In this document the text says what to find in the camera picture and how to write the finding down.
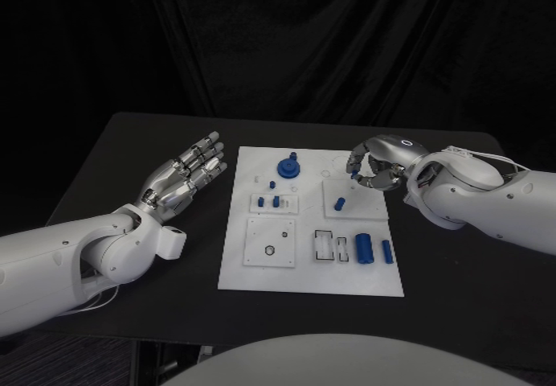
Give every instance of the cable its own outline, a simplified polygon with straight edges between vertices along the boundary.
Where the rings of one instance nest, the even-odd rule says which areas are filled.
[[[467,149],[463,149],[461,147],[455,147],[455,146],[448,146],[443,151],[445,151],[445,152],[453,152],[453,153],[467,152],[467,153],[474,154],[474,155],[479,155],[479,156],[481,156],[481,157],[491,158],[491,159],[496,159],[497,161],[510,163],[510,164],[513,164],[513,167],[515,167],[515,169],[516,169],[516,172],[517,172],[517,168],[519,168],[519,167],[520,167],[523,170],[530,170],[529,167],[525,167],[525,166],[520,165],[519,163],[515,163],[515,161],[510,160],[509,157],[504,157],[503,155],[490,154],[490,153],[481,153],[481,152],[479,152],[479,151],[467,150]]]
[[[85,311],[91,311],[91,310],[95,310],[97,308],[101,308],[104,307],[114,299],[116,299],[116,295],[118,294],[118,290],[120,290],[120,286],[116,287],[116,291],[114,291],[114,295],[113,297],[108,299],[107,302],[104,302],[103,304],[100,304],[98,306],[92,306],[92,304],[97,304],[98,300],[91,304],[91,306],[88,306],[87,308],[81,309],[81,310],[74,310],[74,311],[68,311],[68,312],[64,312],[61,313],[58,316],[65,316],[65,315],[74,315],[74,314],[78,314],[80,312],[85,312]]]

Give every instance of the blue object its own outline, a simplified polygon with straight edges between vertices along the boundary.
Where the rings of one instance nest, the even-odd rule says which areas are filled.
[[[340,211],[342,210],[342,207],[345,206],[345,203],[346,203],[346,199],[343,197],[339,198],[339,201],[334,205],[334,210],[336,211]]]
[[[293,179],[298,176],[301,168],[298,167],[298,155],[296,152],[290,154],[290,158],[278,162],[278,174],[286,179]]]
[[[359,264],[375,263],[373,247],[370,245],[370,235],[368,233],[359,233],[356,235],[356,246]]]
[[[385,250],[386,264],[394,264],[391,242],[388,240],[382,241],[382,249]]]

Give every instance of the dark background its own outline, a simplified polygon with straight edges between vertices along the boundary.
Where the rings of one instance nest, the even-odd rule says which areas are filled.
[[[0,234],[45,225],[120,111],[484,131],[556,171],[549,0],[20,0],[2,18]]]

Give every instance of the gray circular object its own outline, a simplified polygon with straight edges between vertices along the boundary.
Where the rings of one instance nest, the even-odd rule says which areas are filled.
[[[165,386],[527,385],[504,372],[402,340],[365,335],[297,335],[226,351]]]

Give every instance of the robotic arm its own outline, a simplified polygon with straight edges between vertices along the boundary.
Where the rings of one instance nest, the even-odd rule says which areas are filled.
[[[134,281],[159,255],[180,257],[186,233],[163,223],[225,171],[218,133],[169,160],[146,181],[134,205],[113,214],[0,238],[0,336],[38,325]],[[81,259],[95,269],[82,278]]]
[[[368,153],[373,177],[359,174]],[[474,155],[509,162],[516,173],[502,175]],[[489,236],[556,255],[555,173],[454,146],[431,154],[398,135],[379,135],[355,148],[346,172],[360,185],[381,191],[391,191],[406,179],[405,202],[445,229],[471,224]]]

